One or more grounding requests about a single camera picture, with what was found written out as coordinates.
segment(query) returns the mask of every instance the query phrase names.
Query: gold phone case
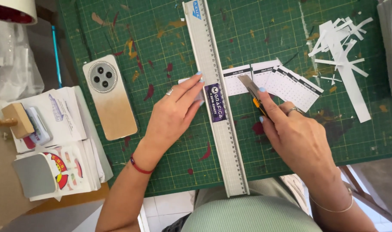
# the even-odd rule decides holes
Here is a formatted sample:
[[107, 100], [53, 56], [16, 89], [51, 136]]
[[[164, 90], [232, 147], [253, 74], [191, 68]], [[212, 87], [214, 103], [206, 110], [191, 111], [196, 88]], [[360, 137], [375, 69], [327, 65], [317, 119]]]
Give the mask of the gold phone case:
[[83, 66], [84, 76], [107, 140], [116, 140], [138, 131], [119, 67], [114, 55]]

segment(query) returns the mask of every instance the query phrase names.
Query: blue pen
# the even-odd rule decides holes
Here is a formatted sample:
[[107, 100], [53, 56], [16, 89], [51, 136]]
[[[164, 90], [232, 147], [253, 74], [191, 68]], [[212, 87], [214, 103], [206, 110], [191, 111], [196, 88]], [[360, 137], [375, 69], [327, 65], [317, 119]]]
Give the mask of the blue pen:
[[59, 81], [59, 88], [61, 88], [62, 87], [62, 77], [60, 75], [59, 53], [57, 52], [55, 26], [51, 26], [51, 31], [53, 32], [53, 45], [54, 45], [54, 56], [56, 58], [57, 80]]

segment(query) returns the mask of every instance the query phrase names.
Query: forearm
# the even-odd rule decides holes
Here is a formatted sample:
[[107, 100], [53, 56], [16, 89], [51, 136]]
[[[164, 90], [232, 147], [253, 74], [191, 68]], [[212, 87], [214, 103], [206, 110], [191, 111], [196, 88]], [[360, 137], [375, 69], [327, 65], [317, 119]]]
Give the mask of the forearm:
[[[325, 175], [307, 180], [309, 196], [321, 207], [331, 211], [347, 209], [352, 202], [348, 189], [342, 182], [340, 170], [336, 167]], [[311, 200], [313, 219], [323, 229], [341, 232], [373, 232], [376, 231], [369, 217], [359, 208], [356, 202], [342, 213], [329, 212]]]
[[[141, 169], [150, 171], [157, 165], [160, 158], [155, 157], [161, 157], [160, 153], [163, 151], [154, 151], [142, 140], [134, 152], [134, 160]], [[143, 174], [127, 163], [106, 197], [96, 232], [135, 231], [149, 178], [149, 174]]]

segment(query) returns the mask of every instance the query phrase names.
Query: yellow utility knife handle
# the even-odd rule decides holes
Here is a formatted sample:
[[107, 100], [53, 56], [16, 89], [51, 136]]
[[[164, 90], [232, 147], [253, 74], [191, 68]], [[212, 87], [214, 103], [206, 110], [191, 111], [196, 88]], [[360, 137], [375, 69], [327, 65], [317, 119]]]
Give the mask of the yellow utility knife handle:
[[268, 117], [268, 114], [266, 113], [265, 108], [263, 107], [262, 103], [260, 102], [260, 100], [253, 98], [253, 103], [255, 103], [256, 108], [259, 109], [260, 113], [265, 116], [266, 118]]

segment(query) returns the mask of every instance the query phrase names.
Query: plastic bag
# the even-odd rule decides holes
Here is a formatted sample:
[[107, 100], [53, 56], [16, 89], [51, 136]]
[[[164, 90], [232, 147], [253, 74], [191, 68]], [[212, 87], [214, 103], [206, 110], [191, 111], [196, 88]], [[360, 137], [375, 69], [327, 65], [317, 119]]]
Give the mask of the plastic bag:
[[25, 26], [0, 21], [0, 100], [28, 98], [43, 89]]

